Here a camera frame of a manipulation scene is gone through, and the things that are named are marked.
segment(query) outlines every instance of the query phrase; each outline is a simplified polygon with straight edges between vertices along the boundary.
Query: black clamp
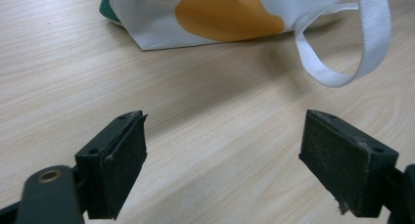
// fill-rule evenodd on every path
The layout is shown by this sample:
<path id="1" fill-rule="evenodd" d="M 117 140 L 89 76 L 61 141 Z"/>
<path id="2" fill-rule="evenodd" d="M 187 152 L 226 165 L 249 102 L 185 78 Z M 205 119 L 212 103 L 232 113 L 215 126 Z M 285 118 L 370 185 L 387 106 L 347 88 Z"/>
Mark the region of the black clamp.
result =
<path id="1" fill-rule="evenodd" d="M 341 213 L 415 223 L 415 164 L 402 173 L 398 152 L 340 118 L 307 111 L 300 159 L 339 202 Z"/>
<path id="2" fill-rule="evenodd" d="M 76 155 L 76 166 L 42 169 L 24 184 L 23 196 L 0 210 L 0 223 L 84 223 L 116 219 L 147 156 L 142 112 L 114 119 Z"/>

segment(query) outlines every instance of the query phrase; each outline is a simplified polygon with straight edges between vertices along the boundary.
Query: white strap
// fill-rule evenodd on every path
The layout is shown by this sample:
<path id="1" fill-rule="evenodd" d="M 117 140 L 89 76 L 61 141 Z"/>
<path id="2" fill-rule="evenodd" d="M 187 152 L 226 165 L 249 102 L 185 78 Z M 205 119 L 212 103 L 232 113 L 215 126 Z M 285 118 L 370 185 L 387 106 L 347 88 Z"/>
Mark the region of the white strap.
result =
<path id="1" fill-rule="evenodd" d="M 326 67 L 304 37 L 305 29 L 322 15 L 360 8 L 363 53 L 355 74 L 344 74 Z M 378 67 L 388 52 L 391 40 L 391 15 L 388 0 L 357 0 L 320 8 L 301 16 L 295 24 L 296 43 L 304 69 L 321 84 L 341 87 Z"/>

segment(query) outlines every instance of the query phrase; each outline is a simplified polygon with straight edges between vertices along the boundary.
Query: teal pattern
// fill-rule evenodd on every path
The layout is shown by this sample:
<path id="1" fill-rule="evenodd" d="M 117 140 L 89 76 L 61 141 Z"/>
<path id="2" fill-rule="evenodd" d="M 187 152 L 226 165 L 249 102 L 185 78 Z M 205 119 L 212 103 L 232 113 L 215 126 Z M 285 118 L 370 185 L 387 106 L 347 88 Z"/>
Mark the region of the teal pattern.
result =
<path id="1" fill-rule="evenodd" d="M 118 19 L 118 17 L 116 16 L 116 14 L 113 11 L 113 8 L 111 8 L 110 0 L 102 0 L 101 1 L 100 13 L 101 13 L 101 15 L 103 15 L 104 17 L 106 17 L 106 18 L 108 18 L 112 21 L 120 22 L 120 20 Z"/>

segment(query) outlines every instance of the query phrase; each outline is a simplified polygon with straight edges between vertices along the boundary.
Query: screw hole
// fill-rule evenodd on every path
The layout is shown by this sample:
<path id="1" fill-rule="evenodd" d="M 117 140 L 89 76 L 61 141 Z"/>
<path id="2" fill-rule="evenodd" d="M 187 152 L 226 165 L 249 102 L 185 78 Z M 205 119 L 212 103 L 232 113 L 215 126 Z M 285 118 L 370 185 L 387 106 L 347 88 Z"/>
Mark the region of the screw hole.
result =
<path id="1" fill-rule="evenodd" d="M 384 152 L 384 150 L 382 150 L 382 149 L 380 149 L 380 148 L 374 148 L 374 149 L 373 149 L 373 152 L 375 152 L 375 153 L 383 153 L 383 152 Z"/>
<path id="2" fill-rule="evenodd" d="M 96 155 L 96 154 L 98 154 L 98 149 L 91 149 L 91 150 L 89 150 L 88 154 L 89 155 Z"/>
<path id="3" fill-rule="evenodd" d="M 42 173 L 38 177 L 37 181 L 39 183 L 49 183 L 61 177 L 61 174 L 62 172 L 60 170 L 49 170 L 49 171 Z"/>

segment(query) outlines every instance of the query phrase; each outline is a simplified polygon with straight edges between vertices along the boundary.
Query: light beige table surface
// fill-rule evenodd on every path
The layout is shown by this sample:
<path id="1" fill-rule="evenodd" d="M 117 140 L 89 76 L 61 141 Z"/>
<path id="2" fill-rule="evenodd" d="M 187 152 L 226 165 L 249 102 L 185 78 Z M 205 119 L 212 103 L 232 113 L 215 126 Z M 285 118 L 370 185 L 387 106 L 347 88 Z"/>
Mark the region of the light beige table surface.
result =
<path id="1" fill-rule="evenodd" d="M 331 89 L 300 65 L 293 34 L 143 52 L 100 0 L 0 0 L 0 206 L 120 114 L 142 110 L 148 158 L 116 223 L 386 223 L 341 216 L 298 159 L 307 109 L 329 112 L 415 162 L 415 0 L 391 0 L 393 37 L 372 74 Z M 351 72 L 357 13 L 307 33 Z M 89 221 L 88 223 L 113 223 Z"/>

